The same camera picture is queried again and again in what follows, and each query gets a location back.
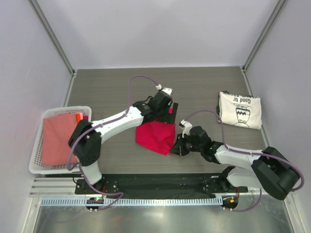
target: wooden table surface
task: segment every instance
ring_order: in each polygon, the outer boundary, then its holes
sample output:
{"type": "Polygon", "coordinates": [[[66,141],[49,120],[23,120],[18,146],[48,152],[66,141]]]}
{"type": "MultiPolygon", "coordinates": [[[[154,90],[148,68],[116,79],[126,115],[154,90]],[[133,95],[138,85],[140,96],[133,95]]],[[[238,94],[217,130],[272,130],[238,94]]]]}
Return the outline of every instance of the wooden table surface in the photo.
{"type": "MultiPolygon", "coordinates": [[[[87,105],[92,109],[92,120],[119,113],[127,107],[128,80],[134,75],[154,78],[163,87],[173,89],[173,101],[179,103],[176,123],[192,112],[212,109],[220,91],[248,95],[239,67],[177,67],[78,70],[68,106],[87,105]]],[[[157,92],[153,82],[136,79],[131,84],[131,102],[145,100],[157,92]]],[[[212,140],[222,141],[221,126],[216,117],[199,113],[190,119],[200,125],[212,140]]],[[[259,130],[225,125],[226,142],[245,149],[264,149],[259,130]]],[[[205,161],[200,153],[187,156],[152,152],[135,143],[135,128],[128,129],[102,144],[98,160],[102,173],[200,173],[221,172],[226,165],[205,161]]]]}

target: black mounting plate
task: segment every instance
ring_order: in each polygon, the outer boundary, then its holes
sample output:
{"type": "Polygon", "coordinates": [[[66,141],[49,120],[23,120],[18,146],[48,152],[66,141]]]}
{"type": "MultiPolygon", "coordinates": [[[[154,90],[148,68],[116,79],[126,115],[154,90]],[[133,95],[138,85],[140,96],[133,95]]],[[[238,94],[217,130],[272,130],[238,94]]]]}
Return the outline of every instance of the black mounting plate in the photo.
{"type": "MultiPolygon", "coordinates": [[[[217,193],[236,193],[237,188],[220,179],[221,173],[182,174],[103,174],[107,193],[123,192],[125,199],[204,199],[217,193]]],[[[240,193],[248,192],[239,187],[240,193]]],[[[77,180],[75,194],[96,194],[84,181],[77,180]]]]}

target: metal frame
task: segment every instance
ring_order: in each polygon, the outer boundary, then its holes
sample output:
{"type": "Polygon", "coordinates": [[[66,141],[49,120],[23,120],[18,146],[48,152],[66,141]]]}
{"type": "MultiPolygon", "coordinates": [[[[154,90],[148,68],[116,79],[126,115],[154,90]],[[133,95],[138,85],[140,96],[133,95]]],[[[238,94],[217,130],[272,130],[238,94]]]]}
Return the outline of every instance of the metal frame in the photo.
{"type": "Polygon", "coordinates": [[[261,47],[262,43],[264,42],[265,38],[267,37],[269,31],[271,30],[273,24],[275,23],[276,19],[278,18],[281,11],[284,9],[288,0],[279,0],[274,7],[268,21],[264,25],[259,38],[257,39],[251,53],[249,54],[245,65],[243,66],[243,70],[247,70],[249,65],[251,64],[252,60],[254,59],[255,55],[257,54],[259,48],[261,47]]]}
{"type": "MultiPolygon", "coordinates": [[[[252,91],[252,87],[248,79],[247,71],[243,67],[241,67],[241,72],[244,76],[248,93],[250,95],[254,95],[254,92],[252,91]]],[[[268,138],[268,134],[266,133],[263,125],[261,127],[261,134],[262,134],[265,146],[271,145],[270,139],[268,138]]],[[[285,202],[287,212],[290,216],[290,220],[292,222],[294,231],[297,233],[310,232],[308,229],[307,223],[304,222],[303,217],[300,214],[300,212],[302,211],[302,206],[298,204],[299,200],[298,200],[297,194],[295,192],[289,193],[286,199],[284,200],[284,202],[285,202]]]]}
{"type": "Polygon", "coordinates": [[[39,215],[39,209],[40,209],[40,204],[42,201],[42,198],[31,198],[32,202],[29,207],[28,211],[28,216],[24,225],[23,233],[30,233],[34,232],[35,229],[35,223],[37,220],[37,217],[39,215]]]}
{"type": "Polygon", "coordinates": [[[35,178],[29,197],[71,197],[76,184],[72,178],[35,178]]]}
{"type": "Polygon", "coordinates": [[[55,46],[55,49],[57,50],[58,54],[60,55],[60,57],[64,61],[64,63],[66,65],[67,69],[69,70],[70,74],[74,75],[74,69],[72,68],[65,52],[63,51],[57,37],[55,36],[48,20],[46,19],[45,15],[43,14],[38,2],[36,0],[28,0],[28,1],[29,1],[30,5],[33,7],[34,12],[38,16],[40,22],[42,23],[43,28],[47,32],[49,38],[51,39],[52,43],[55,46]]]}
{"type": "Polygon", "coordinates": [[[73,81],[75,80],[76,76],[77,76],[77,71],[75,70],[74,73],[72,74],[70,82],[68,84],[66,96],[65,96],[65,99],[63,101],[63,107],[67,107],[67,105],[68,105],[70,93],[71,93],[72,86],[73,86],[73,81]]]}

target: white plastic basket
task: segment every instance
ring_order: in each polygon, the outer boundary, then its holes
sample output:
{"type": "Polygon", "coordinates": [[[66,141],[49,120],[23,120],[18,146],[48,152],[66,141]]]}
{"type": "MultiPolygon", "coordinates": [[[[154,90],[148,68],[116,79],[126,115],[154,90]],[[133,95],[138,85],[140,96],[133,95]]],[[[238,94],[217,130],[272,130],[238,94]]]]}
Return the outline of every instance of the white plastic basket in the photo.
{"type": "Polygon", "coordinates": [[[59,166],[46,166],[42,164],[42,143],[43,143],[43,119],[50,118],[63,113],[83,113],[88,116],[88,120],[91,121],[92,110],[87,106],[73,106],[63,108],[53,108],[44,112],[39,125],[38,133],[35,138],[35,145],[33,153],[30,158],[29,170],[33,174],[64,174],[79,171],[79,168],[75,168],[72,171],[67,170],[67,165],[59,166]]]}

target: metal floor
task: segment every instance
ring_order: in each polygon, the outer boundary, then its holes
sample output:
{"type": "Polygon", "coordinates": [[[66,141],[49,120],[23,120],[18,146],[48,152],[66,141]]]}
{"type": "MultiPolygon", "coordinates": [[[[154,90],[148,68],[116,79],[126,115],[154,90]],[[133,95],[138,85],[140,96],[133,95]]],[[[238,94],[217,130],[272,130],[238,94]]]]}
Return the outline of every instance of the metal floor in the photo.
{"type": "MultiPolygon", "coordinates": [[[[239,208],[252,206],[258,196],[240,196],[239,208]]],[[[115,207],[84,213],[85,207],[41,207],[34,233],[293,233],[283,201],[263,196],[246,213],[220,206],[115,207]],[[58,224],[53,220],[67,221],[58,224]]]]}
{"type": "MultiPolygon", "coordinates": [[[[138,74],[152,77],[163,87],[173,89],[173,100],[179,103],[176,123],[195,111],[215,110],[219,91],[248,95],[239,67],[78,70],[68,105],[91,107],[92,120],[119,113],[127,107],[128,80],[138,74]]],[[[134,103],[154,95],[156,88],[149,80],[136,79],[132,82],[131,93],[134,103]]],[[[200,113],[190,122],[194,126],[201,125],[212,140],[222,141],[221,127],[214,115],[200,113]]],[[[264,148],[259,130],[226,125],[225,136],[231,146],[254,150],[264,148]]],[[[99,166],[102,173],[203,173],[221,172],[226,167],[208,163],[199,153],[180,157],[149,151],[135,143],[135,128],[102,144],[99,166]]]]}

